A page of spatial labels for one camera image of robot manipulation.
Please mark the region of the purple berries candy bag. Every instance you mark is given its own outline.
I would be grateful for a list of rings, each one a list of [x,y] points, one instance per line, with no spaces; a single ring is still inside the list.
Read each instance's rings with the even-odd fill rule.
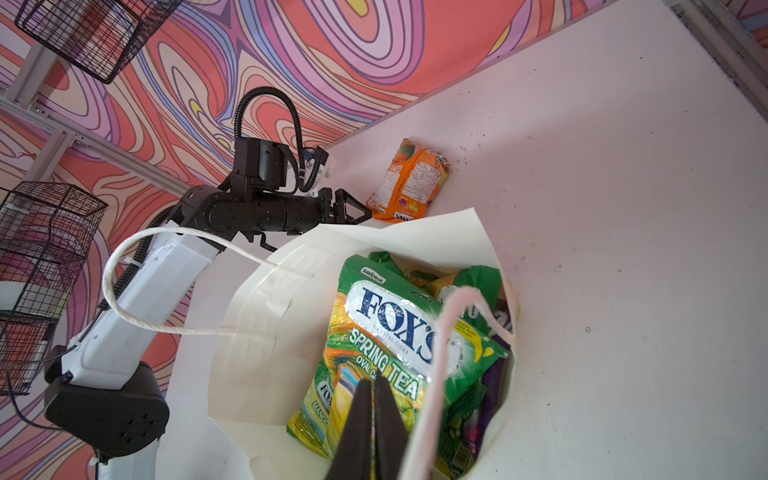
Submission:
[[[512,326],[510,311],[505,300],[497,300],[494,310],[496,320],[505,328]],[[503,341],[498,335],[491,335],[499,345],[509,349],[509,343]],[[485,372],[481,379],[481,386],[485,387],[482,401],[472,414],[463,422],[462,441],[469,448],[473,460],[478,458],[481,451],[486,431],[500,402],[502,374],[507,361],[510,358],[499,358]]]

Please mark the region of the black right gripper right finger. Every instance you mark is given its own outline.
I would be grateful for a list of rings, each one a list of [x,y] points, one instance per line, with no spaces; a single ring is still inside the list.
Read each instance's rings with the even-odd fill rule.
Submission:
[[[373,387],[374,473],[379,480],[398,478],[409,439],[389,381],[379,375]]]

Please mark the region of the green candy bag top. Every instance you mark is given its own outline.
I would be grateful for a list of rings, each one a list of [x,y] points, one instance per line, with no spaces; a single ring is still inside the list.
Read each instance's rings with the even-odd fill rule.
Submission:
[[[330,459],[327,439],[334,391],[383,375],[401,418],[413,430],[431,381],[433,346],[443,302],[426,291],[437,276],[403,272],[387,252],[353,255],[343,264],[323,357],[288,434]]]

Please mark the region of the white floral paper bag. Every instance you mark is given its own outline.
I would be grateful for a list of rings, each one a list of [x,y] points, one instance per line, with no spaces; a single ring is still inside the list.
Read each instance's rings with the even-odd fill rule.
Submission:
[[[209,334],[215,338],[207,416],[249,460],[255,479],[321,479],[328,461],[286,431],[321,359],[336,284],[354,254],[387,251],[438,271],[495,267],[498,258],[476,212],[467,209],[375,228],[320,225],[253,267],[228,295],[203,277],[193,310],[205,300],[229,300]]]

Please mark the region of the green candy bag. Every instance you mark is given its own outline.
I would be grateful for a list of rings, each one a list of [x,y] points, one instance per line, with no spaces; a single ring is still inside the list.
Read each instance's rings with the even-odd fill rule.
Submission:
[[[502,288],[501,274],[496,268],[471,266],[429,282],[426,291],[439,301],[443,301],[460,287],[479,290],[488,306],[493,309]]]
[[[387,252],[353,255],[343,264],[323,357],[288,434],[330,459],[327,439],[334,391],[383,375],[401,418],[413,430],[431,381],[433,346],[443,302],[426,291],[437,276],[403,272]]]

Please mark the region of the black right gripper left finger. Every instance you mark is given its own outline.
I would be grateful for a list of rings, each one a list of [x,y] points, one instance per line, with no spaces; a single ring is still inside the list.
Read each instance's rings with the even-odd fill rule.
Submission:
[[[370,380],[360,380],[354,391],[337,385],[327,432],[336,447],[326,479],[371,478],[372,406]]]

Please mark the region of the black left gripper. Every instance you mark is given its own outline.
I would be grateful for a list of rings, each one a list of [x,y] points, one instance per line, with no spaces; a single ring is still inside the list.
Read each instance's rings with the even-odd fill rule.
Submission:
[[[322,188],[316,196],[289,196],[284,207],[282,232],[303,234],[320,224],[362,224],[372,218],[372,211],[344,189],[334,193]]]

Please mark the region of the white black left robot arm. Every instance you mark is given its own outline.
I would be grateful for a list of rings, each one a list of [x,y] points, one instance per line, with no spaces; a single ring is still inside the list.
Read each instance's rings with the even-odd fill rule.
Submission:
[[[239,234],[299,235],[370,217],[343,189],[190,189],[160,226],[113,252],[102,278],[108,310],[45,362],[46,419],[93,449],[97,478],[154,478],[170,409],[142,358],[157,334],[180,334],[165,323],[192,284]]]

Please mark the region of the orange candy bag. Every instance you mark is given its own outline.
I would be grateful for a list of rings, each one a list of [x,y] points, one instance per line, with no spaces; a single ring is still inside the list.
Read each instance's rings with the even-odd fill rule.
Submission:
[[[366,206],[387,223],[421,219],[450,174],[444,155],[405,138]]]

